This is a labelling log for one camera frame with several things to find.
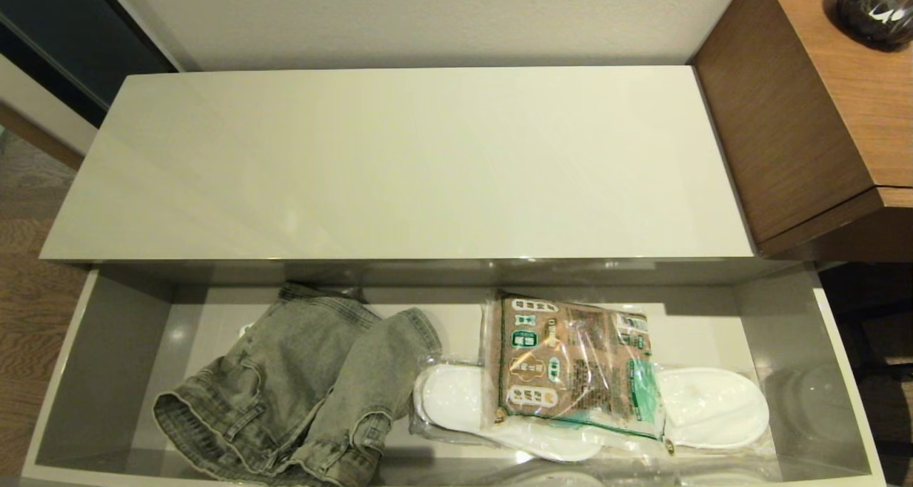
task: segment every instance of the white slipper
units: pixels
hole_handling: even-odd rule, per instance
[[[666,437],[692,448],[740,448],[767,431],[767,399],[751,380],[714,367],[656,374],[668,425]]]
[[[585,461],[602,446],[583,442],[574,429],[531,425],[507,418],[493,429],[482,429],[482,381],[479,366],[438,364],[424,370],[415,382],[414,403],[429,422],[451,431],[469,432],[497,444],[550,461]]]

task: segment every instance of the white drawer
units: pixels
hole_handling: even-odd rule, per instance
[[[683,453],[674,467],[655,471],[610,453],[568,466],[425,441],[401,420],[388,438],[379,484],[521,485],[542,475],[586,474],[608,485],[634,478],[649,478],[638,485],[884,485],[815,273],[762,260],[101,265],[89,274],[66,335],[24,477],[39,484],[214,485],[166,443],[151,400],[224,354],[286,278],[362,285],[382,316],[418,306],[436,325],[444,353],[457,357],[479,350],[479,303],[493,285],[554,299],[636,303],[648,313],[658,363],[753,372],[772,412],[774,455]]]

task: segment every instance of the wooden cabinet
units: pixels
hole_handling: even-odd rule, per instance
[[[733,0],[695,68],[760,254],[913,260],[913,53],[834,5]]]

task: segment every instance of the glossy white cabinet top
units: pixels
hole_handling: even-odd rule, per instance
[[[689,67],[128,78],[44,259],[753,255]]]

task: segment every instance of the jeans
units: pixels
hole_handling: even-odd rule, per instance
[[[153,414],[193,467],[264,485],[366,485],[419,360],[440,352],[419,309],[381,320],[286,283],[224,357],[160,394]]]

